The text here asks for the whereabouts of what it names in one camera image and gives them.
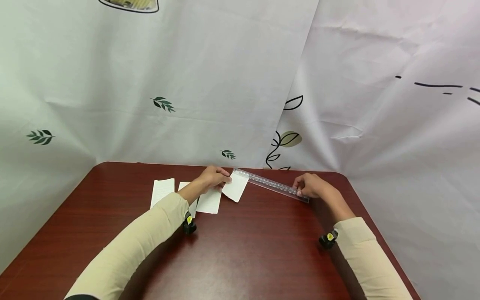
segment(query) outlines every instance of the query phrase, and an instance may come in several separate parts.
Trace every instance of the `ruler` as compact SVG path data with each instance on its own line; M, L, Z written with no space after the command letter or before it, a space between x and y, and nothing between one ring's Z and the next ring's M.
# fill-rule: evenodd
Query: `ruler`
M263 188L266 188L266 189L269 189L271 191L280 193L282 195L288 196L290 198L297 199L297 200L300 200L300 201L305 202L305 203L308 203L309 200L310 200L309 197L299 197L299 196L297 196L297 190L295 190L294 188L292 188L290 186L287 186L285 184L267 179L267 178L262 177L262 176L252 174L250 172L241 170L239 168L233 169L233 173L236 173L240 176L248 178L249 179L248 181L253 183L253 184L256 184L256 185L261 186Z

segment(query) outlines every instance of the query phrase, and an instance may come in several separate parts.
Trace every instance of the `beige sleeve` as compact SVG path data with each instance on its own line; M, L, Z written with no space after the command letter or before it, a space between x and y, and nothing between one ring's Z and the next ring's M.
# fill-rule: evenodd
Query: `beige sleeve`
M335 228L337 244L368 300L412 299L363 218L338 222Z
M65 298L90 295L116 300L140 263L183 223L188 202L170 193L136 218L87 266Z

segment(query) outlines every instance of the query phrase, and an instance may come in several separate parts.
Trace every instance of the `hand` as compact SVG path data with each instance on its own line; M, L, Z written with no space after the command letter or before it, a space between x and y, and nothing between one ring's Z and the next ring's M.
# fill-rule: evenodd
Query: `hand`
M324 200L338 196L340 192L330 183L318 177L316 174L305 173L295 178L293 188L298 196L322 198Z
M208 166L195 180L202 183L204 186L202 194L205 194L211 188L221 191L225 183L232 181L232 178L224 169L215 166Z

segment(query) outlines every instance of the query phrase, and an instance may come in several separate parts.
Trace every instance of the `person's left hand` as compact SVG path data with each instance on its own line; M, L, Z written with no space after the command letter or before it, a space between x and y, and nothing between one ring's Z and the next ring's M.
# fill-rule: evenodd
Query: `person's left hand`
M222 190L225 183L232 181L232 178L223 168L208 166L196 180L204 186L202 194L205 194L211 188Z

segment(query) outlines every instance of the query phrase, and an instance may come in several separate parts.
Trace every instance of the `person's right hand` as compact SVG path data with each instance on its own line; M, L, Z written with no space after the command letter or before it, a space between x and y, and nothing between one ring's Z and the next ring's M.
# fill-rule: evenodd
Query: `person's right hand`
M338 196L340 193L333 185L321 179L318 175L310 173L295 178L293 188L297 190L297 195L300 197L307 196L324 200Z

